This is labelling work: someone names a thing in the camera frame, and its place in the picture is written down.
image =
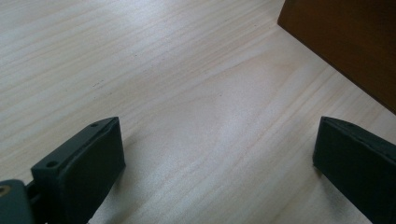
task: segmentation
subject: tabletop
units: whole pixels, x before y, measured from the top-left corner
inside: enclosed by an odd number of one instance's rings
[[[312,165],[321,116],[396,117],[276,24],[282,0],[0,3],[0,176],[119,117],[90,223],[370,223]]]

